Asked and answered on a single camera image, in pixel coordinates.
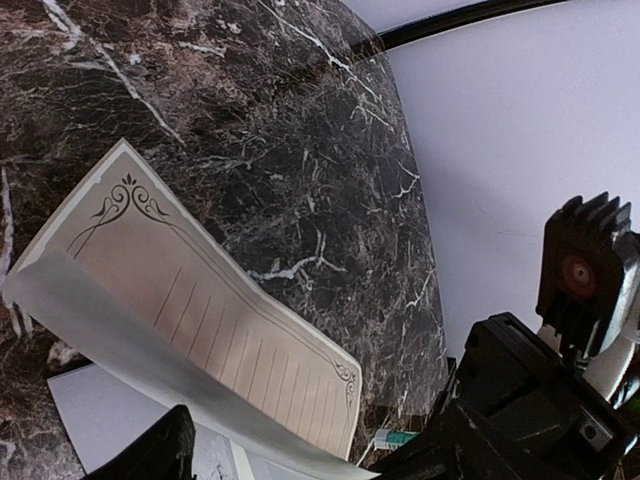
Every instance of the black plastic part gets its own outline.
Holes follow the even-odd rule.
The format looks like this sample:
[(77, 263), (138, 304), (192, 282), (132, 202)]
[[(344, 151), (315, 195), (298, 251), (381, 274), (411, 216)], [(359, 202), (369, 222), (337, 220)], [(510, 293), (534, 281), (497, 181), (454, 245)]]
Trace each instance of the black plastic part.
[(621, 207), (605, 192), (571, 199), (545, 227), (536, 312), (561, 335), (561, 354), (579, 370), (612, 344), (635, 300), (640, 244), (630, 213), (630, 204)]
[(85, 480), (192, 480), (195, 427), (177, 405)]
[(380, 480), (596, 480), (636, 439), (555, 351), (505, 313), (473, 326), (425, 431), (370, 469)]
[(390, 50), (491, 18), (568, 1), (570, 0), (490, 0), (402, 25), (382, 33), (380, 38), (384, 48)]

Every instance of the paper sheet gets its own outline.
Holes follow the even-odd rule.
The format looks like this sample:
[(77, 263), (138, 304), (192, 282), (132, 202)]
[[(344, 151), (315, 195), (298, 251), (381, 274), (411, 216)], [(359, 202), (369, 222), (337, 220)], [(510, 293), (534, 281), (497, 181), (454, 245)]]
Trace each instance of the paper sheet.
[(300, 439), (215, 381), (69, 257), (54, 253), (12, 273), (2, 292), (119, 380), (165, 407), (187, 405), (194, 422), (248, 452), (321, 480), (376, 476)]
[(266, 295), (121, 140), (13, 271), (62, 251), (177, 351), (291, 432), (341, 458), (358, 363)]

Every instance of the white wall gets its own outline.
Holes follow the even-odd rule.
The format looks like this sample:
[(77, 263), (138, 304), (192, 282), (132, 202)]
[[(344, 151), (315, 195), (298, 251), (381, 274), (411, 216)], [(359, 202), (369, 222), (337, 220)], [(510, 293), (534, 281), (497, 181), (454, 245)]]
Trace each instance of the white wall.
[(637, 0), (581, 0), (390, 53), (451, 354), (493, 313), (537, 327), (544, 223), (570, 197), (620, 195), (640, 229), (639, 26)]

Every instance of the marble countertop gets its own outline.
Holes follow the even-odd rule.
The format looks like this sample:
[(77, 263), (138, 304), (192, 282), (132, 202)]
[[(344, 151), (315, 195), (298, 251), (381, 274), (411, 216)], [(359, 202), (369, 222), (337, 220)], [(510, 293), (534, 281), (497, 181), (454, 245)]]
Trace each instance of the marble countertop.
[[(388, 59), (347, 7), (9, 0), (0, 72), (3, 274), (125, 137), (266, 292), (361, 363), (363, 419), (428, 410), (445, 357), (418, 171)], [(0, 479), (81, 475), (45, 382), (68, 353), (2, 313)]]

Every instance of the printed line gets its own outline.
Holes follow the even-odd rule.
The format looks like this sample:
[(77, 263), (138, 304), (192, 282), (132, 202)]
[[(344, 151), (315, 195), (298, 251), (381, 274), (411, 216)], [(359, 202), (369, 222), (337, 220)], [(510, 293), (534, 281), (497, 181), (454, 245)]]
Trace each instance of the printed line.
[(231, 334), (231, 340), (229, 341), (229, 345), (227, 346), (227, 354), (224, 357), (224, 363), (222, 364), (222, 371), (220, 372), (220, 378), (224, 375), (224, 369), (227, 366), (227, 360), (229, 359), (229, 352), (231, 352), (231, 345), (233, 345), (233, 339), (236, 336), (236, 329), (238, 328), (238, 320), (236, 319), (233, 324), (233, 333)]
[(340, 385), (336, 387), (336, 394), (333, 397), (333, 413), (331, 414), (331, 423), (329, 424), (331, 425), (331, 427), (329, 428), (329, 435), (327, 435), (327, 443), (324, 446), (325, 450), (329, 446), (329, 442), (331, 441), (331, 434), (333, 433), (333, 426), (334, 426), (333, 421), (336, 418), (336, 408), (338, 407), (338, 390), (340, 390)]
[(211, 346), (209, 347), (209, 354), (207, 355), (207, 362), (204, 364), (204, 369), (206, 370), (209, 366), (209, 360), (211, 359), (211, 353), (213, 352), (213, 346), (216, 344), (216, 339), (218, 338), (218, 333), (220, 333), (220, 325), (222, 325), (222, 320), (224, 319), (225, 309), (222, 309), (222, 314), (220, 315), (220, 321), (218, 322), (218, 327), (216, 328), (216, 334), (213, 336), (213, 342), (211, 342)]
[(195, 335), (195, 337), (193, 337), (193, 341), (191, 342), (191, 347), (189, 347), (189, 353), (187, 354), (187, 358), (189, 358), (191, 356), (191, 351), (193, 350), (193, 347), (196, 344), (196, 340), (198, 338), (198, 335), (200, 335), (200, 328), (202, 327), (202, 324), (204, 323), (204, 318), (207, 316), (207, 310), (209, 310), (209, 303), (211, 303), (211, 295), (209, 295), (209, 300), (207, 300), (207, 306), (204, 307), (204, 313), (202, 314), (202, 318), (200, 319), (200, 325), (198, 325), (198, 330), (196, 330), (196, 335)]
[(158, 316), (156, 317), (156, 321), (153, 322), (153, 328), (155, 328), (155, 326), (158, 324), (158, 320), (160, 320), (160, 315), (162, 315), (162, 312), (164, 311), (164, 307), (167, 305), (167, 302), (169, 301), (169, 297), (171, 296), (171, 292), (173, 292), (173, 287), (176, 286), (176, 282), (178, 281), (178, 277), (180, 276), (180, 272), (182, 272), (182, 268), (178, 269), (178, 273), (176, 273), (176, 276), (173, 279), (173, 282), (171, 283), (171, 288), (169, 289), (169, 293), (167, 293), (167, 296), (165, 297), (164, 302), (162, 302), (162, 306), (160, 307), (160, 311), (158, 312)]
[(240, 361), (238, 362), (238, 366), (236, 368), (236, 376), (233, 378), (234, 391), (236, 389), (236, 383), (238, 382), (238, 374), (240, 373), (240, 366), (242, 365), (242, 360), (244, 359), (244, 352), (247, 349), (247, 340), (249, 340), (249, 330), (247, 330), (247, 333), (244, 334), (244, 345), (242, 345), (242, 353), (240, 354)]
[(267, 392), (269, 391), (269, 384), (271, 383), (271, 374), (273, 373), (273, 366), (276, 363), (276, 353), (278, 353), (278, 347), (273, 351), (273, 357), (271, 357), (271, 368), (269, 369), (269, 376), (267, 377), (267, 388), (265, 388), (264, 395), (262, 395), (260, 410), (264, 410), (264, 401), (267, 399)]
[(260, 339), (260, 346), (258, 347), (258, 355), (256, 356), (256, 364), (253, 367), (253, 375), (251, 375), (251, 383), (249, 384), (249, 393), (247, 394), (247, 400), (251, 397), (251, 389), (253, 388), (253, 381), (256, 378), (256, 370), (258, 369), (258, 362), (260, 361), (260, 352), (262, 352), (262, 342), (264, 339)]
[(187, 304), (184, 306), (184, 310), (182, 310), (182, 315), (180, 315), (180, 320), (178, 320), (178, 325), (176, 325), (176, 329), (173, 331), (173, 335), (171, 335), (171, 342), (173, 343), (173, 339), (176, 338), (176, 333), (180, 329), (180, 324), (182, 323), (182, 319), (184, 318), (184, 314), (187, 313), (187, 309), (189, 308), (189, 304), (191, 303), (191, 298), (193, 297), (193, 292), (196, 290), (197, 283), (193, 284), (191, 288), (191, 293), (189, 293), (189, 298), (187, 299)]
[(284, 385), (284, 378), (287, 376), (287, 368), (289, 368), (289, 354), (287, 353), (287, 361), (284, 364), (284, 370), (282, 372), (282, 380), (280, 381), (280, 389), (278, 390), (278, 402), (276, 403), (276, 411), (273, 414), (273, 418), (278, 416), (278, 408), (280, 408), (280, 399), (282, 398), (282, 385)]
[(311, 369), (307, 370), (307, 383), (304, 386), (304, 399), (302, 400), (302, 408), (300, 409), (300, 416), (298, 417), (298, 424), (296, 425), (296, 435), (298, 434), (298, 430), (300, 430), (300, 422), (302, 421), (302, 414), (304, 413), (304, 405), (307, 403), (307, 395), (309, 394), (309, 379), (311, 378)]
[(289, 417), (291, 416), (291, 405), (293, 404), (293, 397), (296, 394), (296, 385), (298, 384), (298, 374), (300, 373), (300, 364), (298, 364), (298, 366), (296, 367), (296, 378), (293, 381), (293, 390), (291, 391), (291, 398), (289, 399), (289, 409), (287, 410), (287, 421), (285, 422), (286, 425), (289, 424)]
[(313, 396), (313, 408), (311, 409), (311, 417), (309, 418), (309, 430), (307, 431), (307, 440), (311, 435), (311, 425), (313, 424), (313, 417), (316, 414), (316, 405), (318, 404), (318, 390), (320, 390), (320, 374), (318, 373), (318, 385), (316, 385), (316, 394)]
[(327, 414), (327, 398), (329, 398), (329, 389), (331, 388), (331, 382), (327, 385), (327, 390), (324, 393), (324, 407), (322, 408), (322, 420), (320, 420), (320, 428), (318, 429), (318, 436), (316, 437), (315, 444), (320, 443), (320, 437), (322, 435), (322, 429), (324, 428), (324, 416)]

